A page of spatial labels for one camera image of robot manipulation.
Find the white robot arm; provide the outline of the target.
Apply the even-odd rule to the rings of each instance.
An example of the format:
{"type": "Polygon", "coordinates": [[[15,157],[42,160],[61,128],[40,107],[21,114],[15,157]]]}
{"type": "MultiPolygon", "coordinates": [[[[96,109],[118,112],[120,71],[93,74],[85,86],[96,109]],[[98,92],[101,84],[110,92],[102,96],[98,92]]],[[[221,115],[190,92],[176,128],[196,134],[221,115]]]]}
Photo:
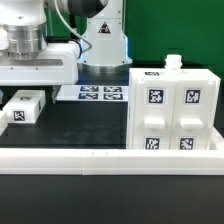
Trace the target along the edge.
{"type": "Polygon", "coordinates": [[[129,67],[124,0],[0,0],[0,86],[74,84],[129,67]]]}

